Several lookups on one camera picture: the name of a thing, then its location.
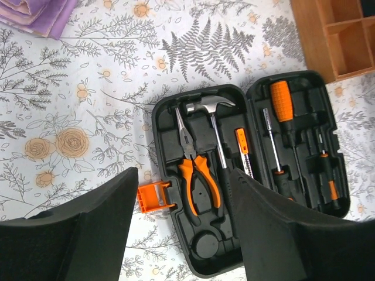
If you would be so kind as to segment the orange black long-nose pliers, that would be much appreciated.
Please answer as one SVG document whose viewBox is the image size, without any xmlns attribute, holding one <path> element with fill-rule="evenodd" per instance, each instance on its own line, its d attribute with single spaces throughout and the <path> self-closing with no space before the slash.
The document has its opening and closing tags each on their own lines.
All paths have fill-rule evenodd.
<svg viewBox="0 0 375 281">
<path fill-rule="evenodd" d="M 175 115 L 179 131 L 179 142 L 185 157 L 182 160 L 182 163 L 178 166 L 185 181 L 183 203 L 187 204 L 189 207 L 189 211 L 186 213 L 190 217 L 189 219 L 191 223 L 194 226 L 199 226 L 201 221 L 193 200 L 192 186 L 194 173 L 199 172 L 204 181 L 207 183 L 208 188 L 211 191 L 213 207 L 217 210 L 217 215 L 219 217 L 223 216 L 223 195 L 219 189 L 217 180 L 210 171 L 207 157 L 197 154 L 193 136 L 184 123 L 179 107 L 175 108 Z"/>
</svg>

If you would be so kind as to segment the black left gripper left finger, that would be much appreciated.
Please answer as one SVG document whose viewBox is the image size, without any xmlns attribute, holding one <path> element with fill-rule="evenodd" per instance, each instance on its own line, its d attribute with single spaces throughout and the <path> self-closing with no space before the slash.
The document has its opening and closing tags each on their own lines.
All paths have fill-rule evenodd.
<svg viewBox="0 0 375 281">
<path fill-rule="evenodd" d="M 57 207 L 1 222 L 1 280 L 118 280 L 137 188 L 130 167 Z"/>
</svg>

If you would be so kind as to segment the black plastic tool case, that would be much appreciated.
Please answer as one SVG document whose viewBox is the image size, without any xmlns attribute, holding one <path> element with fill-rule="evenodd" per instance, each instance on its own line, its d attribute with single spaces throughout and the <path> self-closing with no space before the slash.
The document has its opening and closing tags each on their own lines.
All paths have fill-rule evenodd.
<svg viewBox="0 0 375 281">
<path fill-rule="evenodd" d="M 161 99 L 152 111 L 162 180 L 138 190 L 143 213 L 167 208 L 192 273 L 211 278 L 243 264 L 234 169 L 302 206 L 344 217 L 343 155 L 322 76 L 310 70 Z"/>
</svg>

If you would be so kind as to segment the small steel hammer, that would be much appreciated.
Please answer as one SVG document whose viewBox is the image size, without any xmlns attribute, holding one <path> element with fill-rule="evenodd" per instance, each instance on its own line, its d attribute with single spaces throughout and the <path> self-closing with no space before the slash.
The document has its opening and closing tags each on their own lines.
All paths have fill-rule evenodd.
<svg viewBox="0 0 375 281">
<path fill-rule="evenodd" d="M 232 190 L 230 187 L 230 169 L 227 165 L 227 160 L 224 154 L 223 145 L 221 142 L 221 136 L 219 132 L 219 126 L 217 121 L 217 108 L 219 105 L 224 105 L 225 107 L 233 107 L 235 104 L 228 100 L 227 98 L 221 97 L 219 95 L 206 95 L 200 99 L 200 101 L 190 102 L 185 105 L 186 112 L 192 114 L 197 111 L 204 111 L 210 117 L 212 127 L 216 134 L 217 139 L 217 151 L 220 159 L 220 164 L 222 168 L 222 178 L 224 180 L 223 184 L 223 194 L 226 197 L 227 204 L 231 207 Z"/>
</svg>

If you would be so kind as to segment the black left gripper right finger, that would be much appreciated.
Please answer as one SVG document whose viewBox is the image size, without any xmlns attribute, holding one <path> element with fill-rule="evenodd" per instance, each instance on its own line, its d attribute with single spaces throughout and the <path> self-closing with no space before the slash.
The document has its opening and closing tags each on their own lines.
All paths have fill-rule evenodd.
<svg viewBox="0 0 375 281">
<path fill-rule="evenodd" d="M 248 280 L 373 280 L 374 221 L 319 213 L 235 169 L 236 230 Z"/>
</svg>

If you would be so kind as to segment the black orange handled screwdriver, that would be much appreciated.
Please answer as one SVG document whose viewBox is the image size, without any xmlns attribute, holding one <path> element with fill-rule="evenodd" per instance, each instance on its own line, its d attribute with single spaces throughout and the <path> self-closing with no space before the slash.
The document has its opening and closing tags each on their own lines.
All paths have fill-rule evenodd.
<svg viewBox="0 0 375 281">
<path fill-rule="evenodd" d="M 268 136 L 270 137 L 272 151 L 273 151 L 274 159 L 276 163 L 276 170 L 274 171 L 275 185 L 277 187 L 278 192 L 281 195 L 283 195 L 284 197 L 288 198 L 291 201 L 295 201 L 291 193 L 291 188 L 290 188 L 289 178 L 288 178 L 289 175 L 288 173 L 285 172 L 285 170 L 282 169 L 282 166 L 280 165 L 280 162 L 279 162 L 279 157 L 278 157 L 277 148 L 276 148 L 275 141 L 274 141 L 274 136 L 272 132 L 272 124 L 271 124 L 268 109 L 263 108 L 262 114 L 264 117 L 265 127 L 268 132 Z"/>
</svg>

